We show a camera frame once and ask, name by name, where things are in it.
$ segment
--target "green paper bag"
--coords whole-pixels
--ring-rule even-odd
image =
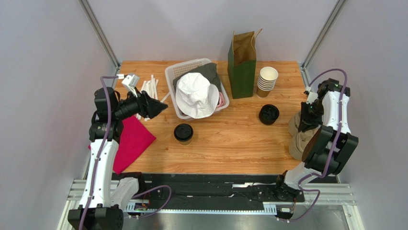
[[[244,34],[232,34],[228,52],[228,76],[232,98],[252,97],[255,81],[255,39],[262,29]]]

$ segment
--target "black lid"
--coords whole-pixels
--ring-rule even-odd
[[[174,137],[182,142],[190,140],[193,133],[193,128],[188,124],[180,124],[174,129]]]
[[[266,125],[273,124],[278,117],[279,109],[271,104],[264,105],[259,112],[259,120]]]

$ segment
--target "stack of paper cups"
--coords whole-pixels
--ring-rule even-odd
[[[256,94],[259,97],[267,97],[275,87],[278,79],[278,71],[272,67],[263,67],[259,73]]]

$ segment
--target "red cloth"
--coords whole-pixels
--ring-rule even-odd
[[[118,152],[113,163],[113,170],[120,174],[132,164],[156,139],[135,117],[123,120]]]

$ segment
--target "robotic arm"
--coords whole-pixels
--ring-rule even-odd
[[[277,199],[292,201],[301,193],[302,185],[317,177],[340,173],[356,149],[358,138],[351,135],[347,123],[347,104],[350,99],[348,87],[344,89],[342,111],[339,110],[342,87],[337,80],[325,80],[319,84],[317,93],[308,92],[307,101],[301,103],[298,131],[304,132],[319,128],[305,147],[302,162],[294,169],[285,171],[278,176],[275,188]],[[327,173],[323,175],[330,149],[333,149],[332,155]]]
[[[92,125],[89,129],[91,161],[88,180],[78,209],[70,210],[68,213],[68,221],[76,230],[81,229],[80,219],[82,215],[85,215],[83,226],[88,230],[122,229],[124,219],[122,208],[126,207],[132,196],[139,190],[137,179],[124,178],[120,180],[113,194],[110,193],[113,162],[123,130],[122,120],[138,113],[142,117],[152,119],[168,106],[150,98],[145,91],[140,93],[135,88],[138,80],[139,77],[131,73],[122,81],[122,84],[129,91],[125,100],[120,100],[120,94],[111,87],[107,87],[108,98],[105,96],[103,88],[95,92],[97,110],[94,113]],[[107,100],[110,101],[111,111],[108,111]],[[107,127],[108,112],[111,113],[110,127]],[[100,157],[96,158],[107,129],[109,129],[108,138],[102,148]],[[96,160],[98,163],[96,170],[94,170]],[[87,205],[92,187],[92,199]]]

